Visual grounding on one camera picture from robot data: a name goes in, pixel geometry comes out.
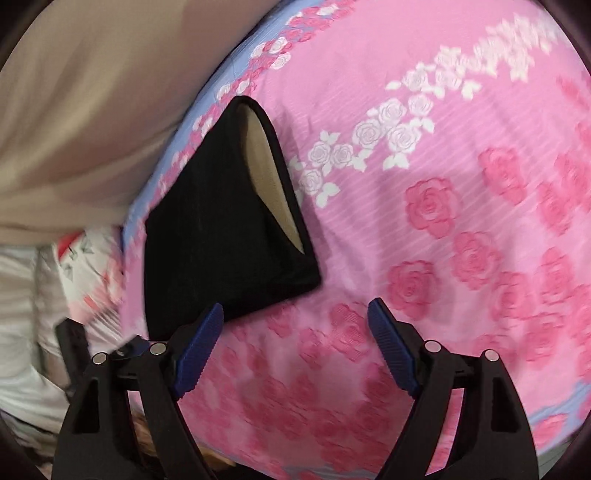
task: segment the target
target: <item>pink floral fabric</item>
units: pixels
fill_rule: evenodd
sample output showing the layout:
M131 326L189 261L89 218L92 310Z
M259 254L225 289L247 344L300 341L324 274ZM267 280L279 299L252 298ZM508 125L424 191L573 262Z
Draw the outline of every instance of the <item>pink floral fabric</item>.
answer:
M190 119L152 205L251 95L324 280L225 326L181 402L195 437L275 478L375 476L411 408L367 328L378 296L452 351L498 351L539 452L575 431L591 408L591 80L556 23L526 0L323 1L248 54ZM134 333L144 240L140 225L126 253Z

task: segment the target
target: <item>beige fabric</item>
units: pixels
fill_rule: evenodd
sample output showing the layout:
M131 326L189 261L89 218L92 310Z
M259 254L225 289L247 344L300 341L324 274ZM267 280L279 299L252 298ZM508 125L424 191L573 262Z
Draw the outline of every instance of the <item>beige fabric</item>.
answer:
M54 0L0 72L0 244L117 225L184 112L277 0Z
M242 150L255 191L267 206L286 237L301 252L304 246L291 214L267 135L256 113L247 106L240 108L244 116Z

